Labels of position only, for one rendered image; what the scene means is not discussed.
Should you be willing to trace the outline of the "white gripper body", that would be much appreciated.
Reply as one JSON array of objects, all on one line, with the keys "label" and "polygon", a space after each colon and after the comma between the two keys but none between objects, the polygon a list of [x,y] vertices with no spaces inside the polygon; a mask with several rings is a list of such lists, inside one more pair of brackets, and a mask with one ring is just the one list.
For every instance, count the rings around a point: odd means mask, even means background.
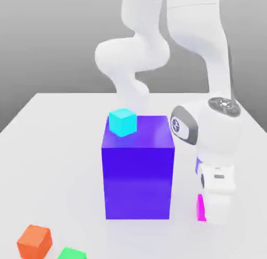
[{"label": "white gripper body", "polygon": [[226,223],[230,212],[230,196],[205,193],[204,209],[208,223],[222,225]]}]

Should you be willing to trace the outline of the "small orange cube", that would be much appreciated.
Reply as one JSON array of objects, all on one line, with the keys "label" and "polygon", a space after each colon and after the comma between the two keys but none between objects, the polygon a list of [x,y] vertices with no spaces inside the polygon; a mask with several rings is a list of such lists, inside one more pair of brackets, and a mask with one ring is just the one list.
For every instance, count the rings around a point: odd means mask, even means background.
[{"label": "small orange cube", "polygon": [[52,244],[50,229],[35,225],[29,225],[17,241],[22,259],[44,259]]}]

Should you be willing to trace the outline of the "small green cube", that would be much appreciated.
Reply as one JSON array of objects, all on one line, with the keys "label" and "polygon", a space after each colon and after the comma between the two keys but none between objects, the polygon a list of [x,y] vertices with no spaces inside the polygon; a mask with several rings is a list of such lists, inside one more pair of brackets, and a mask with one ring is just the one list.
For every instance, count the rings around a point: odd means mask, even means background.
[{"label": "small green cube", "polygon": [[64,247],[57,259],[87,259],[85,252]]}]

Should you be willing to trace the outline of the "small magenta cube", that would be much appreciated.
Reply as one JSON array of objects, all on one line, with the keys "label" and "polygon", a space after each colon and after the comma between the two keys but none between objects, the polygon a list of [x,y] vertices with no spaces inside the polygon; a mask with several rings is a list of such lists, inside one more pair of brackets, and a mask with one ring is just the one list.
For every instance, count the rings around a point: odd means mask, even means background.
[{"label": "small magenta cube", "polygon": [[204,201],[202,194],[198,194],[196,210],[197,210],[197,220],[206,221],[207,219],[205,217]]}]

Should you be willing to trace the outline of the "large blue box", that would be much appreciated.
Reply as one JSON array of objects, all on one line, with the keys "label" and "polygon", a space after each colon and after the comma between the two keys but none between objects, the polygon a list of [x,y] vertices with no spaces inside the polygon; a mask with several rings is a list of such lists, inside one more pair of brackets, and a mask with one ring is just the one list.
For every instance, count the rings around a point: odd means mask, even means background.
[{"label": "large blue box", "polygon": [[169,219],[175,145],[166,116],[139,116],[119,137],[105,126],[102,169],[107,219]]}]

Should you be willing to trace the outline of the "small cyan cube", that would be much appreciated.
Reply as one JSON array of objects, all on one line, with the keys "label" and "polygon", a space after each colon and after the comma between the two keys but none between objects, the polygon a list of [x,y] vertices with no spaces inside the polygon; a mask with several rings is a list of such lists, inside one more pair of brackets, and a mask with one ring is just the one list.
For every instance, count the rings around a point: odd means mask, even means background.
[{"label": "small cyan cube", "polygon": [[137,131],[137,115],[129,109],[122,108],[108,114],[109,129],[119,137],[124,137]]}]

